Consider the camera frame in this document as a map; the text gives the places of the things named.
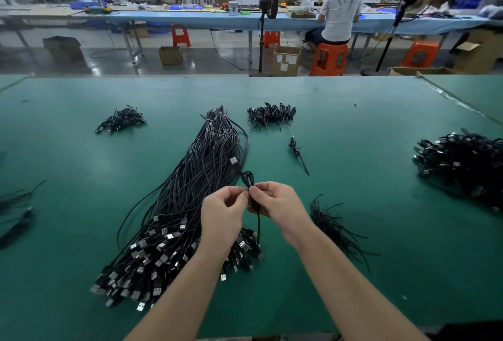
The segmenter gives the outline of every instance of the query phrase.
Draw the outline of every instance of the blue tablecloth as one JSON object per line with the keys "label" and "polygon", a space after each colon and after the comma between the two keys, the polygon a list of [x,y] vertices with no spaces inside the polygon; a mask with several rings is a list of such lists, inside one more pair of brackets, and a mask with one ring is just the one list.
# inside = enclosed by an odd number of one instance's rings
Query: blue tablecloth
{"label": "blue tablecloth", "polygon": [[[354,33],[385,33],[394,21],[394,14],[363,14],[353,25]],[[259,30],[260,14],[234,15],[219,12],[178,12],[178,11],[117,11],[110,15],[73,15],[73,18],[104,19],[110,23],[130,20],[148,20],[181,24],[193,28]],[[468,19],[438,19],[420,17],[414,20],[405,18],[396,33],[432,35],[449,33],[487,24],[491,20],[479,16],[468,16]],[[278,14],[276,19],[267,19],[264,28],[267,31],[305,31],[322,27],[316,19],[292,19],[286,14]]]}

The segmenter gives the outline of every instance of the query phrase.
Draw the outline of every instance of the right hand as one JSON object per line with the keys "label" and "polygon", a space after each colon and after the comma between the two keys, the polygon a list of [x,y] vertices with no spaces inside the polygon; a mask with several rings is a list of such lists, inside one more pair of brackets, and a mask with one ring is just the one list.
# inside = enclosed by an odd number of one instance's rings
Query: right hand
{"label": "right hand", "polygon": [[[282,183],[261,182],[250,187],[249,194],[260,203],[260,215],[271,218],[283,231],[285,240],[298,251],[302,234],[314,225],[295,190]],[[248,211],[256,214],[252,207]]]}

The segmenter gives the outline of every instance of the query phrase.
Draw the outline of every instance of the concrete floor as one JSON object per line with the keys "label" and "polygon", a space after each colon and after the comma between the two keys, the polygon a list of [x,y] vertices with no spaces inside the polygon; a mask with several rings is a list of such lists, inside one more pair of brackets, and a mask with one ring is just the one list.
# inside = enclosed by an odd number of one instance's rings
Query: concrete floor
{"label": "concrete floor", "polygon": [[[219,55],[235,64],[225,62],[218,57],[213,45],[213,40]],[[242,75],[247,76],[248,64],[248,33],[231,33],[229,31],[189,30],[189,37],[192,43],[191,48],[183,46],[182,53],[184,63],[174,66],[163,66],[160,64],[158,48],[162,45],[172,45],[172,37],[167,34],[151,34],[149,38],[142,39],[144,58],[140,58],[137,69],[132,66],[128,52],[125,50],[125,43],[121,34],[109,34],[106,31],[91,31],[82,29],[32,29],[23,31],[23,35],[34,52],[35,58],[31,57],[22,46],[15,33],[0,33],[0,74],[25,74],[34,72],[38,77],[61,77],[71,75],[90,76],[178,76],[178,75]],[[85,55],[85,62],[80,64],[55,64],[49,52],[42,46],[42,38],[54,35],[76,37],[81,43],[81,49]],[[290,46],[302,46],[296,32],[282,33],[281,44]],[[453,57],[448,51],[459,34],[452,33],[445,41],[439,52],[434,66],[444,66],[452,64]],[[440,40],[439,36],[432,35],[428,39]],[[360,36],[357,40],[355,51],[350,57],[361,56],[365,43],[365,36]],[[400,64],[412,41],[396,38],[393,40],[390,50],[383,63],[383,69],[394,67]],[[377,42],[370,40],[369,50],[373,49]],[[364,68],[375,68],[381,56],[385,42],[377,45],[374,52],[363,59],[348,59],[345,74],[359,75]],[[273,52],[276,45],[264,49],[263,69],[270,70]],[[300,68],[298,76],[307,76],[311,69],[314,53],[302,50],[300,58]],[[254,32],[253,37],[253,65],[258,69],[259,60],[259,34]],[[496,64],[495,73],[503,73],[503,66]]]}

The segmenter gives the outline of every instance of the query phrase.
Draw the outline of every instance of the grey t-shirt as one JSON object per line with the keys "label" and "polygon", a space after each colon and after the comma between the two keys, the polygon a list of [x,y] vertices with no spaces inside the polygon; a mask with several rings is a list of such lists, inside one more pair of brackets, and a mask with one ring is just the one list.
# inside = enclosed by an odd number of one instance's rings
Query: grey t-shirt
{"label": "grey t-shirt", "polygon": [[360,14],[363,0],[324,0],[319,13],[325,15],[321,36],[328,41],[351,39],[355,15]]}

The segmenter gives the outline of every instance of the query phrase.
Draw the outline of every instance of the plastic stool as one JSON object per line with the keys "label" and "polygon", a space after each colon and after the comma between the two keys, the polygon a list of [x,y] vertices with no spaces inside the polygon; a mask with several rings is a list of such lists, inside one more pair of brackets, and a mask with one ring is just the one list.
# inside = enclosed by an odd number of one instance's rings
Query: plastic stool
{"label": "plastic stool", "polygon": [[173,37],[173,46],[178,47],[179,44],[186,44],[187,47],[190,47],[190,39],[189,39],[189,33],[187,30],[184,28],[183,29],[183,34],[177,35],[177,30],[175,27],[180,27],[178,24],[173,24],[173,29],[171,30],[171,36]]}
{"label": "plastic stool", "polygon": [[264,32],[264,48],[269,48],[269,44],[276,43],[280,45],[281,32],[280,31],[266,31]]}
{"label": "plastic stool", "polygon": [[[439,41],[424,41],[416,40],[412,43],[411,48],[408,50],[406,57],[403,58],[401,67],[414,67],[414,68],[428,68],[431,67],[433,60],[437,57],[440,48]],[[422,62],[413,62],[414,56],[418,53],[425,52],[426,57]]]}
{"label": "plastic stool", "polygon": [[[325,53],[323,61],[318,62],[321,53]],[[337,64],[339,55],[343,55],[341,64]],[[346,57],[348,56],[348,45],[329,45],[322,43],[318,46],[314,62],[311,67],[310,76],[342,76],[346,67]]]}

